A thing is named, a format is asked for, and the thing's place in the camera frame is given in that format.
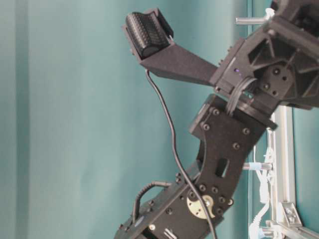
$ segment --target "robotic arm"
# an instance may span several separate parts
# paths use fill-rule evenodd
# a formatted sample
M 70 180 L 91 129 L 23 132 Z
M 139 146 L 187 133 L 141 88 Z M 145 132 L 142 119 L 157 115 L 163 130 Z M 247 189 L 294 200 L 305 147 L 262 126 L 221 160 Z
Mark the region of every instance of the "robotic arm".
M 123 30 L 147 73 L 211 86 L 228 101 L 208 96 L 189 129 L 201 142 L 187 170 L 191 182 L 177 173 L 174 183 L 149 184 L 115 239 L 205 238 L 206 215 L 216 226 L 233 205 L 245 159 L 266 128 L 276 129 L 269 118 L 277 106 L 319 107 L 319 2 L 274 0 L 271 7 L 275 16 L 239 39 L 219 67 L 178 46 L 158 9 L 127 16 Z M 164 189 L 140 206 L 153 186 Z

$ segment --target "black wire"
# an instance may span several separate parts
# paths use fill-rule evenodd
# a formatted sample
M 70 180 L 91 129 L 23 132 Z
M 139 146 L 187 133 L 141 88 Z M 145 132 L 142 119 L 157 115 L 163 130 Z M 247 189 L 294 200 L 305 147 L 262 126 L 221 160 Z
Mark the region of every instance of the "black wire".
M 206 217 L 207 217 L 207 222 L 209 224 L 209 228 L 210 228 L 210 231 L 212 233 L 212 236 L 213 236 L 213 239 L 217 239 L 217 235 L 216 235 L 216 231 L 215 231 L 215 227 L 213 225 L 213 222 L 211 220 L 211 217 L 210 217 L 210 214 L 208 212 L 208 209 L 204 203 L 204 200 L 203 198 L 201 197 L 198 189 L 196 188 L 196 186 L 193 184 L 193 182 L 191 181 L 191 179 L 189 178 L 189 175 L 186 173 L 180 159 L 179 159 L 179 156 L 178 156 L 178 153 L 177 153 L 177 150 L 176 150 L 176 134 L 175 134 L 175 128 L 174 128 L 174 124 L 171 120 L 171 117 L 170 117 L 170 114 L 168 112 L 168 109 L 167 109 L 167 106 L 166 106 L 166 103 L 165 103 L 165 100 L 160 92 L 160 90 L 158 89 L 157 85 L 153 82 L 153 80 L 151 79 L 150 77 L 150 71 L 149 70 L 145 70 L 145 74 L 146 74 L 146 78 L 147 80 L 149 81 L 150 85 L 154 88 L 154 90 L 156 91 L 158 97 L 159 97 L 159 100 L 160 100 L 160 103 L 164 109 L 164 112 L 165 112 L 165 115 L 166 115 L 166 118 L 167 118 L 167 121 L 168 121 L 168 124 L 169 124 L 169 127 L 170 127 L 170 131 L 171 131 L 171 140 L 172 140 L 172 149 L 173 149 L 173 154 L 174 154 L 174 158 L 175 158 L 175 161 L 176 161 L 176 164 L 178 165 L 183 177 L 185 178 L 185 180 L 187 181 L 188 185 L 190 186 L 190 188 L 192 189 L 192 191 L 195 193 L 196 197 L 198 198 L 198 200 L 200 201 L 200 204 L 201 206 L 203 207 L 203 210 L 206 214 Z
M 171 183 L 167 182 L 159 182 L 159 181 L 153 181 L 146 185 L 136 196 L 134 205 L 133 205 L 133 212 L 132 212 L 132 222 L 135 223 L 136 219 L 139 217 L 140 213 L 140 205 L 141 205 L 141 198 L 142 196 L 149 191 L 153 187 L 164 187 L 168 188 L 171 185 Z

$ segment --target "hole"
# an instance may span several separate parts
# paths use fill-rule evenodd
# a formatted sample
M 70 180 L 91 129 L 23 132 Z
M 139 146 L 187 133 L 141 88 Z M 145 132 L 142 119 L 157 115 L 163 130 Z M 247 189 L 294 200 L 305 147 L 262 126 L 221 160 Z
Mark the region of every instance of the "hole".
M 221 158 L 217 164 L 217 168 L 215 172 L 216 176 L 220 178 L 225 178 L 227 174 L 228 166 L 229 166 L 229 160 L 225 158 Z

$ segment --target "green wall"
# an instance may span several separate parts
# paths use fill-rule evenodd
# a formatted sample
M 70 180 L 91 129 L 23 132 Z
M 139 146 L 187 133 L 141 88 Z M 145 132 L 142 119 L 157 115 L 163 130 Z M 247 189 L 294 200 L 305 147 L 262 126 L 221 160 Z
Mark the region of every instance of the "green wall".
M 159 7 L 181 46 L 217 64 L 247 28 L 245 0 L 0 0 L 0 238 L 112 238 L 136 193 L 173 180 L 166 119 L 121 31 Z M 155 78 L 185 165 L 211 89 Z M 220 238 L 247 238 L 244 172 Z M 151 191 L 145 199 L 153 196 Z

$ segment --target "bolt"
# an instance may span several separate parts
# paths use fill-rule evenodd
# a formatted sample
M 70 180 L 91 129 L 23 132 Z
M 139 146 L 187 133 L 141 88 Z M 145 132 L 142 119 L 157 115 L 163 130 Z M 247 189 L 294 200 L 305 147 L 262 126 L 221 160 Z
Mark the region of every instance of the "bolt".
M 280 69 L 279 69 L 279 68 L 275 68 L 275 69 L 273 70 L 273 74 L 274 74 L 275 76 L 279 75 L 279 74 L 280 74 Z
M 268 90 L 270 88 L 270 85 L 269 84 L 264 84 L 264 89 L 265 90 Z
M 223 213 L 224 213 L 224 211 L 223 211 L 222 208 L 218 208 L 218 209 L 217 209 L 217 214 L 218 214 L 218 215 L 223 215 Z
M 218 188 L 217 188 L 217 187 L 212 187 L 212 188 L 211 188 L 211 191 L 212 191 L 214 194 L 217 194 L 217 193 L 218 193 Z
M 214 110 L 213 110 L 213 115 L 215 115 L 215 116 L 220 115 L 219 109 L 214 109 Z
M 296 222 L 296 218 L 295 217 L 288 217 L 288 219 L 289 219 L 289 222 L 290 223 L 295 223 Z
M 236 150 L 239 150 L 240 144 L 239 143 L 233 143 L 233 148 Z
M 203 130 L 208 131 L 210 129 L 210 126 L 208 124 L 203 124 Z
M 200 191 L 204 192 L 204 191 L 206 191 L 206 186 L 204 184 L 201 184 L 199 186 L 199 189 L 200 189 Z
M 173 209 L 172 208 L 167 208 L 166 209 L 166 213 L 169 214 L 169 215 L 172 215 L 173 214 Z
M 289 208 L 286 208 L 286 209 L 285 209 L 285 211 L 286 211 L 286 213 L 287 213 L 288 215 L 290 215 L 290 214 L 292 214 L 292 213 L 293 213 L 293 211 L 292 211 L 292 210 L 290 210 Z
M 249 128 L 244 128 L 243 129 L 244 135 L 249 135 L 250 134 L 250 129 Z
M 154 231 L 154 230 L 156 229 L 156 227 L 155 227 L 154 224 L 151 224 L 151 225 L 149 225 L 149 229 L 150 229 L 151 231 Z
M 220 203 L 225 203 L 226 202 L 226 199 L 224 197 L 219 197 L 218 200 L 219 200 Z
M 233 204 L 234 204 L 234 200 L 229 199 L 229 201 L 228 201 L 228 205 L 229 205 L 229 206 L 231 206 L 231 205 L 233 205 Z

